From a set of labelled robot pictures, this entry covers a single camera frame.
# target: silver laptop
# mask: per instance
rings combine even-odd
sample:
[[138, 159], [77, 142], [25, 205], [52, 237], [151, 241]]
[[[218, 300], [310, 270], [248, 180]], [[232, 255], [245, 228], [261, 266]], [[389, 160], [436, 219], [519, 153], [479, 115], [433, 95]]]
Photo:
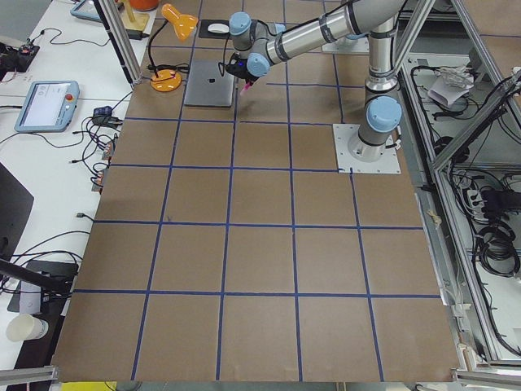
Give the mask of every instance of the silver laptop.
[[234, 77], [221, 76], [217, 61], [194, 60], [186, 84], [185, 105], [231, 108], [234, 100]]

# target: lamp base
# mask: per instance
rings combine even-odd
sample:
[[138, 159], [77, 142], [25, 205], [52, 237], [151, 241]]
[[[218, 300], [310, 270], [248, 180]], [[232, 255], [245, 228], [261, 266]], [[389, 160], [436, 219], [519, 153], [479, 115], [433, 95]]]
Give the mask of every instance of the lamp base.
[[182, 82], [181, 74], [179, 72], [163, 69], [157, 71], [157, 75], [152, 76], [150, 80], [151, 87], [159, 92], [170, 92], [176, 90]]

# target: orange desk lamp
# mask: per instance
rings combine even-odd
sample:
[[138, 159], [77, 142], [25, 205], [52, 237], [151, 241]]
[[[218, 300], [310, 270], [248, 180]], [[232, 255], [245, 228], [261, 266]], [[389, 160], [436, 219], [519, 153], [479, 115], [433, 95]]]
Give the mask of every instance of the orange desk lamp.
[[171, 4], [163, 5], [161, 8], [161, 14], [166, 20], [164, 21], [163, 25], [154, 33], [154, 35], [152, 35], [150, 41], [148, 42], [148, 57], [154, 71], [154, 76], [152, 76], [150, 84], [156, 91], [169, 92], [176, 90], [181, 85], [181, 74], [172, 69], [157, 70], [157, 67], [155, 66], [154, 60], [151, 56], [152, 41], [169, 22], [173, 26], [173, 30], [175, 31], [179, 41], [183, 42], [190, 36], [192, 31], [195, 30], [199, 20], [195, 16], [182, 14]]

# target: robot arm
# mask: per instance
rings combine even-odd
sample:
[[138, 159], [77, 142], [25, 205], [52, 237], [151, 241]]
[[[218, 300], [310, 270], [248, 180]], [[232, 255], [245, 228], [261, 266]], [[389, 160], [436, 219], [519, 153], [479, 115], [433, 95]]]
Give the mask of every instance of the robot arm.
[[280, 24], [266, 24], [252, 20], [245, 12], [237, 12], [230, 18], [230, 34], [238, 53], [226, 70], [253, 83], [266, 75], [272, 65], [347, 35], [371, 31], [376, 39], [371, 47], [370, 71], [375, 70], [377, 76], [382, 76], [393, 71], [390, 64], [392, 45], [388, 45], [393, 37], [386, 34], [392, 32], [394, 19], [403, 4], [404, 0], [349, 0], [319, 18], [287, 31]]

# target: yellow object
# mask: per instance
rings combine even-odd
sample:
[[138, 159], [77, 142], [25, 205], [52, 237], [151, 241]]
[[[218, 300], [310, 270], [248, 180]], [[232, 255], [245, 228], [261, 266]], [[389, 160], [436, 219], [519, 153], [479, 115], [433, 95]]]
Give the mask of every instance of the yellow object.
[[179, 41], [186, 40], [191, 32], [195, 30], [197, 22], [199, 22], [199, 19], [195, 16], [185, 15], [179, 12], [172, 4], [163, 5], [161, 14], [173, 25], [173, 29]]
[[89, 381], [81, 383], [63, 383], [62, 391], [111, 391], [109, 389], [116, 389], [117, 383], [115, 381]]
[[163, 69], [157, 71], [157, 75], [154, 75], [150, 80], [150, 85], [156, 91], [170, 92], [176, 90], [181, 85], [182, 78], [179, 72]]
[[125, 12], [121, 15], [121, 20], [123, 20], [125, 28], [127, 30], [143, 31], [147, 26], [150, 16], [148, 14], [134, 13], [129, 0], [122, 0], [122, 2], [125, 7]]

